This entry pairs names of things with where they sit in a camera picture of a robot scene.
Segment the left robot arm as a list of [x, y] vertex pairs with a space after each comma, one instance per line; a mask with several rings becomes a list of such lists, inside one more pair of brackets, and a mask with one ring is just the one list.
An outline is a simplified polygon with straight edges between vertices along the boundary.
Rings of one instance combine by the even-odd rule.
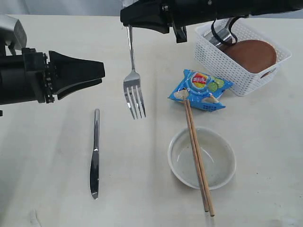
[[19, 19], [0, 17], [0, 103], [52, 103], [78, 90], [98, 85], [104, 64], [76, 59], [55, 51], [48, 54], [27, 48]]

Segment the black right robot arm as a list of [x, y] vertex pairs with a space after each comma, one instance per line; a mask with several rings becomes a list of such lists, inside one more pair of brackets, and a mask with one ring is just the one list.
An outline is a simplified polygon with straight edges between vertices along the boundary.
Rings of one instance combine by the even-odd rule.
[[187, 41], [186, 26], [230, 17], [298, 11], [302, 0], [139, 0], [120, 11], [124, 26], [169, 33]]

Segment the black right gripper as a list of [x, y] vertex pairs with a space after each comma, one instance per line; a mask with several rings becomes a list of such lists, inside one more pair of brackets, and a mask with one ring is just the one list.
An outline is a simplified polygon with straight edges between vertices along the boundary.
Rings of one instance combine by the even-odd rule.
[[[162, 0], [138, 0], [120, 11], [120, 21], [124, 26], [168, 34], [169, 22], [162, 5]], [[186, 26], [215, 20], [217, 5], [216, 0], [169, 0], [168, 13], [176, 42], [187, 41]]]

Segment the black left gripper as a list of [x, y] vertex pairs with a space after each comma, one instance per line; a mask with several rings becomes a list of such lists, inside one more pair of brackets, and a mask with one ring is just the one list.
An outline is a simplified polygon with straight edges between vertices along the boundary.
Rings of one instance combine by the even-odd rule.
[[[54, 102], [85, 88], [98, 85], [105, 77], [104, 63], [72, 58], [55, 51], [46, 55], [23, 48], [20, 55], [0, 57], [0, 104], [37, 101]], [[55, 89], [57, 83], [77, 83]]]

